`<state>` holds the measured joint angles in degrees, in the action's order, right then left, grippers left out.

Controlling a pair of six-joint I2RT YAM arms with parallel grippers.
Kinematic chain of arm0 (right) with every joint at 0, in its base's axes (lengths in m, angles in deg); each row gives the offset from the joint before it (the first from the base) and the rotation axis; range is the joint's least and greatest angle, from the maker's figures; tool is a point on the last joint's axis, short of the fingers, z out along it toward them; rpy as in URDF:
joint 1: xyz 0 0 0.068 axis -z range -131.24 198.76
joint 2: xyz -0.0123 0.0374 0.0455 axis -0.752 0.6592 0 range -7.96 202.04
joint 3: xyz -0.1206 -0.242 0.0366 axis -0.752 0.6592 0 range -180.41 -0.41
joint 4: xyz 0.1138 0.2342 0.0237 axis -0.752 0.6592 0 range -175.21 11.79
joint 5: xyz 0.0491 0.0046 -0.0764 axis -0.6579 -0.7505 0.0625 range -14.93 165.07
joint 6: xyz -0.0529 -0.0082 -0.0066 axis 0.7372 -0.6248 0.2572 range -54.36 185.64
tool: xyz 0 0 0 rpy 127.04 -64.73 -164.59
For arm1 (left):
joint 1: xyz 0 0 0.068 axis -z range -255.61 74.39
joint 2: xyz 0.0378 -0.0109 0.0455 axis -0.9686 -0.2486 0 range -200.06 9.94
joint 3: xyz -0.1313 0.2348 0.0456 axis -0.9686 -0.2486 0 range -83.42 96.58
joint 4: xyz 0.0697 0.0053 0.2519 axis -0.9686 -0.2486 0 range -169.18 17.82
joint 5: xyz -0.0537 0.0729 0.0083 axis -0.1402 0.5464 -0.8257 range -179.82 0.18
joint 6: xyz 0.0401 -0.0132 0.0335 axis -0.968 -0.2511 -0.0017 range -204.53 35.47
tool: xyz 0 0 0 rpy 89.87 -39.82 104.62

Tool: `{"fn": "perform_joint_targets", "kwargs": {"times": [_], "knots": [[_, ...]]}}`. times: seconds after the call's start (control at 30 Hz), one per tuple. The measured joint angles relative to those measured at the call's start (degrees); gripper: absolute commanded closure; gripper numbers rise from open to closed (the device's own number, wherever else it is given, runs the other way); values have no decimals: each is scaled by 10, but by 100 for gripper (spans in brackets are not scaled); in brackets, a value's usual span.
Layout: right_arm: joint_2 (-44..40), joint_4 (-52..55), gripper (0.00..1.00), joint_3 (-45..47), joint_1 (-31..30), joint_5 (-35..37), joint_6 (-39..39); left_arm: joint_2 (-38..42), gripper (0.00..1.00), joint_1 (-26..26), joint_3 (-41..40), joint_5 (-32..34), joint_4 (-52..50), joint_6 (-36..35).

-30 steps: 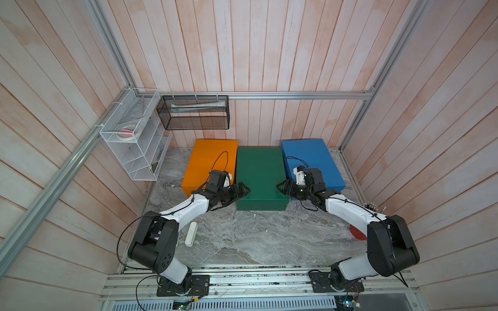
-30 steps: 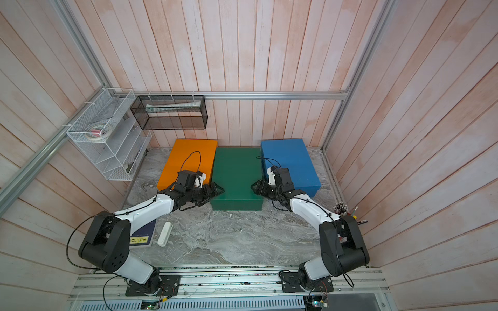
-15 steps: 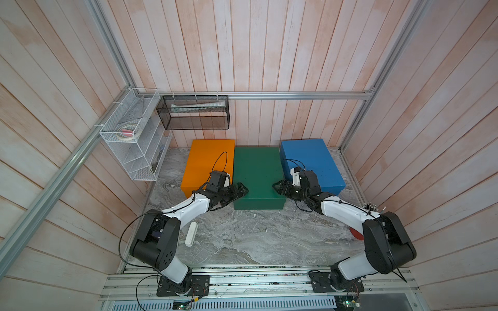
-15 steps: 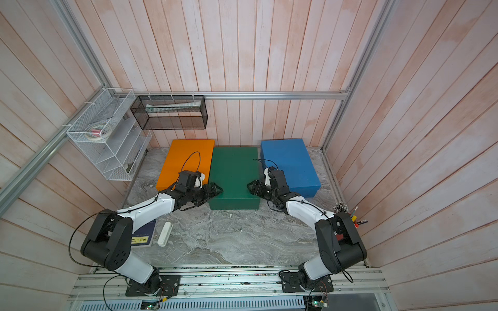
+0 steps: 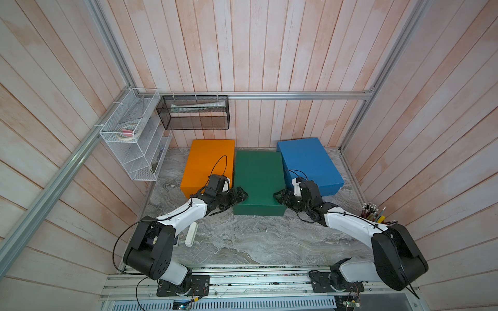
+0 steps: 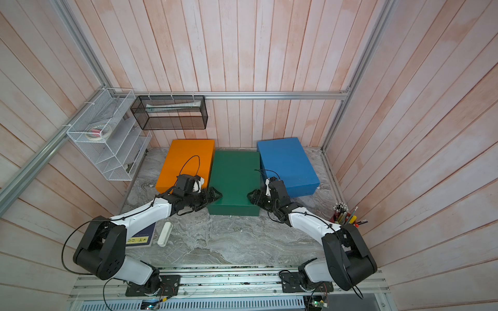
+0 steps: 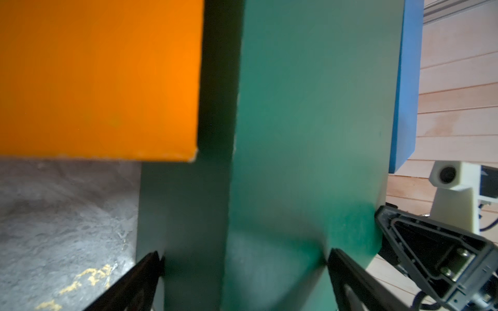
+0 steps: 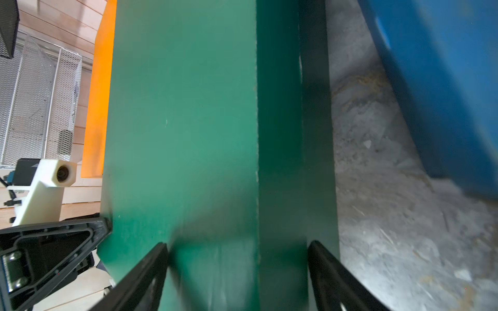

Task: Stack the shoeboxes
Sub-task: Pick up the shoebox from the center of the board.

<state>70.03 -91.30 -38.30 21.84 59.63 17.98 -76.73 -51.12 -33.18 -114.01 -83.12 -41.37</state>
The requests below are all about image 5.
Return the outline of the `green shoebox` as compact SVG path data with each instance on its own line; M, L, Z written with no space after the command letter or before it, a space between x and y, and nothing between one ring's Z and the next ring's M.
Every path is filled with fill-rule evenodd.
M240 187L248 194L244 202L233 207L235 215L283 216L287 208L273 197L286 187L281 153L238 150L234 187Z

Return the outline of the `orange shoebox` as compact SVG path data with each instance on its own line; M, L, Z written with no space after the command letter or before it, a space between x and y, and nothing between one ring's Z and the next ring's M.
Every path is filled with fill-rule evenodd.
M226 176L233 185L236 142L227 139L194 140L180 189L186 198L195 194L212 174Z

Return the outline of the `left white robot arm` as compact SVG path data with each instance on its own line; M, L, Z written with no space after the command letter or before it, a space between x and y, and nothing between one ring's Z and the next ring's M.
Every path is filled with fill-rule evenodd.
M153 279L181 285L189 269L172 260L176 237L215 209L223 212L248 199L242 188L223 192L202 189L173 212L158 218L142 218L124 253L123 262Z

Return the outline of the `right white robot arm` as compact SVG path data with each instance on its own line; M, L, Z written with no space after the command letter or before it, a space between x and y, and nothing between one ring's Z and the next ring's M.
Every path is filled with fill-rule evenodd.
M405 226L378 224L326 202L311 180L296 178L293 187L273 197L296 213L304 212L310 223L346 233L372 250L372 260L346 258L333 264L328 275L332 290L345 292L357 283L383 282L401 291L428 272L429 265Z

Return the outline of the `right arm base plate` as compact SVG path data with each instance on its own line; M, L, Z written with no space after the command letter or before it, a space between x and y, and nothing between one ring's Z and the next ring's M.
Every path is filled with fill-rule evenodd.
M362 282L347 282L345 278L337 271L319 272L311 270L308 272L314 293L331 293L338 292L364 292Z

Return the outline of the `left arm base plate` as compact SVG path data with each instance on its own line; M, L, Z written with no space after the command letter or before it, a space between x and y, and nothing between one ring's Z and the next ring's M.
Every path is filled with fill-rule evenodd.
M158 297L191 297L203 298L209 294L209 275L187 275L180 285L160 280L156 295Z

